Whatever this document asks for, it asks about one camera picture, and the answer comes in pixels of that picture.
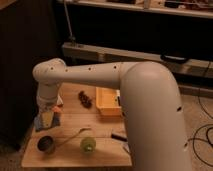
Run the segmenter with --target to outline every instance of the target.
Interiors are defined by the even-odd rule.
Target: table surface
[[[84,91],[92,99],[92,108],[84,108],[78,93]],[[124,131],[121,116],[102,116],[96,108],[95,87],[64,83],[60,89],[64,101],[61,126],[35,132],[33,129],[22,160],[22,167],[102,167],[131,166],[129,154],[123,149],[123,142],[110,138],[112,131]],[[90,127],[74,138],[81,128]],[[54,138],[56,150],[44,154],[37,149],[38,140],[45,135]],[[86,136],[95,137],[96,149],[85,154],[80,142]]]

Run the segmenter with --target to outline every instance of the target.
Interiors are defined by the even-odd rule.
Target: wall
[[[0,139],[11,145],[37,112],[33,66],[61,55],[51,3],[19,0],[0,11]]]

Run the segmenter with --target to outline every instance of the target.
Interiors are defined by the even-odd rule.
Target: robot arm segment
[[[39,83],[37,91],[39,109],[44,111],[56,104],[62,82],[119,89],[121,77],[136,64],[136,62],[117,62],[69,67],[59,58],[42,62],[33,69],[33,76]]]

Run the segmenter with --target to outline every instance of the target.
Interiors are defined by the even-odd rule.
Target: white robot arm
[[[134,171],[192,171],[182,104],[171,72],[154,62],[118,62],[67,67],[61,59],[40,63],[37,102],[45,111],[57,102],[62,82],[120,89]]]

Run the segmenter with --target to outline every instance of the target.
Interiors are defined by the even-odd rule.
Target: wooden tray
[[[96,87],[96,107],[102,115],[121,115],[116,90]]]

